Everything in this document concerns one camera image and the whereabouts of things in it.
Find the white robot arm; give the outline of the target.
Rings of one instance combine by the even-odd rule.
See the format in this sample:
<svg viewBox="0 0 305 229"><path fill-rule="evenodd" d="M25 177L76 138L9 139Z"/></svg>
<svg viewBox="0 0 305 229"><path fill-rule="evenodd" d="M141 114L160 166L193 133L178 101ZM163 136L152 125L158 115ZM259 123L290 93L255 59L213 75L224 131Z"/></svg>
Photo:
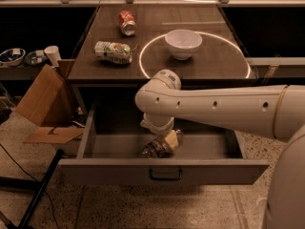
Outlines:
<svg viewBox="0 0 305 229"><path fill-rule="evenodd" d="M305 229L305 87L187 90L177 74L158 72L135 95L142 124L164 134L175 118L283 141L262 229Z"/></svg>

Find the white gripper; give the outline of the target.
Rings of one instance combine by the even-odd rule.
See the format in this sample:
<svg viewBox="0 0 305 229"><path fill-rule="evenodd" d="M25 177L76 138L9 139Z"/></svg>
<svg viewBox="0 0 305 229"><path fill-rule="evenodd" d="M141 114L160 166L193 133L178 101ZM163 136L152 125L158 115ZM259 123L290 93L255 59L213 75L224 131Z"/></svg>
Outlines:
<svg viewBox="0 0 305 229"><path fill-rule="evenodd" d="M178 146L178 138L175 130L172 130L174 118L155 114L143 114L140 126L150 130L155 135L165 135L164 139L172 150Z"/></svg>

